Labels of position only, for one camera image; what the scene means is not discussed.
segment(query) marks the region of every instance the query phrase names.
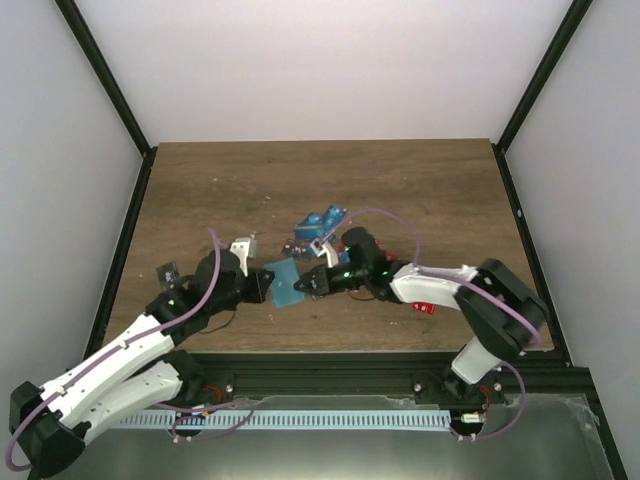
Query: blue object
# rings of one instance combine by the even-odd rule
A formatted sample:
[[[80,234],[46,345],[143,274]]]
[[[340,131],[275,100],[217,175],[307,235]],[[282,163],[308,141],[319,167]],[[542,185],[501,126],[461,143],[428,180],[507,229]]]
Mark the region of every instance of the blue object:
[[[269,287],[271,302],[274,307],[280,308],[295,305],[304,300],[304,293],[298,292],[293,288],[293,284],[300,278],[293,258],[269,263],[264,268],[275,273],[275,278]]]
[[[297,224],[293,229],[296,240],[312,242],[316,238],[324,237],[332,228],[338,225],[347,210],[344,208],[331,205],[322,215],[310,213],[305,219]],[[335,235],[329,237],[329,241],[333,243],[336,239]]]

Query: blue cloth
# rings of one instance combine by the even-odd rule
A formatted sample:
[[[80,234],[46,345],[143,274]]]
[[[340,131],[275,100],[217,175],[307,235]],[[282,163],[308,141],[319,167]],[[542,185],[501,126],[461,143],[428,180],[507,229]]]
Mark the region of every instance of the blue cloth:
[[[280,308],[295,305],[304,300],[304,293],[298,292],[293,288],[293,284],[300,278],[293,258],[269,263],[264,268],[275,274],[275,278],[269,287],[271,302],[274,307]]]

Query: white wall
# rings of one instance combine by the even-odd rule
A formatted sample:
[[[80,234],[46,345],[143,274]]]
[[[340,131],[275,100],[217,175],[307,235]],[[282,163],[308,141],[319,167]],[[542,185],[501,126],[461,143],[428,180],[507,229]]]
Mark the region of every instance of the white wall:
[[[54,2],[0,2],[0,65],[4,450],[13,388],[82,356],[140,157]]]
[[[640,478],[640,3],[594,2],[508,152],[571,353]]]
[[[149,141],[490,137],[570,0],[78,0]]]

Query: black metal frame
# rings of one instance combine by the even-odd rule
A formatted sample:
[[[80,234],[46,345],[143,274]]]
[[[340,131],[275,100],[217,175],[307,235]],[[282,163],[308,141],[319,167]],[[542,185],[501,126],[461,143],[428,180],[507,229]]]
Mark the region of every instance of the black metal frame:
[[[549,329],[554,349],[529,353],[516,363],[516,367],[520,370],[530,392],[580,393],[586,396],[592,411],[599,417],[599,433],[612,471],[616,478],[625,479],[627,476],[589,370],[571,366],[562,328],[505,159],[506,151],[591,2],[592,0],[573,1],[502,137],[493,148],[536,288],[551,311]],[[89,356],[102,346],[157,148],[149,146],[75,2],[56,0],[56,3],[143,158],[87,345],[86,356]],[[434,372],[440,373],[451,362],[454,355],[455,352],[274,353],[195,354],[195,358],[204,366],[208,375],[232,378],[233,391],[237,395],[385,394],[406,396],[414,394],[412,376],[416,372],[433,369]],[[517,391],[517,382],[509,374],[499,375],[500,382],[507,393]]]

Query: wooden table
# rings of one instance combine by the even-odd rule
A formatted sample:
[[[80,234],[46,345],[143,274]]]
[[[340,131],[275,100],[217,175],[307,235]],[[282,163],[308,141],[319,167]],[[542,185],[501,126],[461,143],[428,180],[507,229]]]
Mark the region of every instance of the wooden table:
[[[529,285],[531,273],[487,140],[327,141],[162,144],[118,290],[105,341],[124,331],[159,292],[156,267],[176,261],[192,273],[212,248],[255,233],[254,264],[283,259],[282,245],[309,212],[331,204],[372,206],[411,223],[421,264],[505,262]],[[414,244],[384,216],[354,219],[400,258]],[[300,262],[304,271],[312,264]],[[209,322],[226,322],[231,313]],[[196,334],[190,351],[407,351],[458,349],[472,337],[462,315],[433,316],[410,305],[357,302],[338,294],[275,308],[242,304],[229,328]],[[548,332],[546,345],[551,346]]]

